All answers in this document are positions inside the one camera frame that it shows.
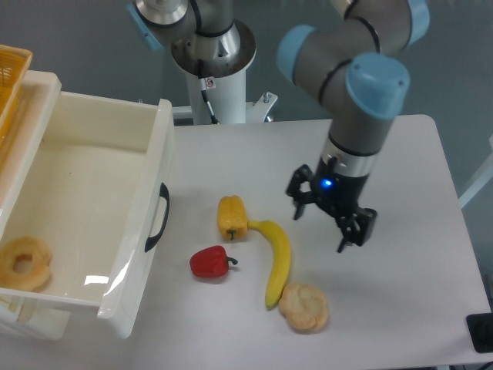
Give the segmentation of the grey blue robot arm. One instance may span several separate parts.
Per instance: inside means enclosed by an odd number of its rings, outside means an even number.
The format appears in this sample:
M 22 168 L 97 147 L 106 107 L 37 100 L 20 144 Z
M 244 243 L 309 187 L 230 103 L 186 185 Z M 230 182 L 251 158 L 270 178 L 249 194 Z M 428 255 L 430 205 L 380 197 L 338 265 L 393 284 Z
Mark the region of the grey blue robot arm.
M 317 168 L 298 168 L 286 193 L 297 216 L 316 204 L 335 219 L 342 246 L 362 246 L 377 212 L 360 207 L 359 196 L 410 85 L 394 54 L 426 34 L 430 11 L 424 1 L 337 1 L 334 7 L 344 20 L 338 29 L 298 25 L 277 49 L 283 75 L 332 116 Z M 224 81 L 247 69 L 256 45 L 233 17 L 232 2 L 132 1 L 127 9 L 148 47 L 170 45 L 189 74 L 194 123 L 246 120 L 244 87 Z

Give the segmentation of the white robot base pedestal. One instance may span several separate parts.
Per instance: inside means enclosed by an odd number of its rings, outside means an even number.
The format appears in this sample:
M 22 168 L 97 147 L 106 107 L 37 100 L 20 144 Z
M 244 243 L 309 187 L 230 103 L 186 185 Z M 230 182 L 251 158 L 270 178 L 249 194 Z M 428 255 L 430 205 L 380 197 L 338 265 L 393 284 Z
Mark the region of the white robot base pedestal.
M 278 95 L 266 91 L 249 102 L 247 70 L 257 53 L 252 31 L 239 20 L 221 35 L 198 32 L 174 42 L 174 62 L 186 78 L 189 117 L 194 125 L 261 123 L 272 120 Z

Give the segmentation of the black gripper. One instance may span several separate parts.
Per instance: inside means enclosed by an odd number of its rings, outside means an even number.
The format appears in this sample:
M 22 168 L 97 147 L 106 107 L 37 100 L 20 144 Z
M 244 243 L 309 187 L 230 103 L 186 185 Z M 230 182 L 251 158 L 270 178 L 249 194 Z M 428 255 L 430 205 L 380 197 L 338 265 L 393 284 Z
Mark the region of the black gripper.
M 337 160 L 327 163 L 319 160 L 315 175 L 304 164 L 298 167 L 286 188 L 286 195 L 293 201 L 294 220 L 299 220 L 305 206 L 314 204 L 336 220 L 342 233 L 337 253 L 346 246 L 362 247 L 371 237 L 377 219 L 377 211 L 359 207 L 359 197 L 369 175 L 348 177 L 336 173 Z

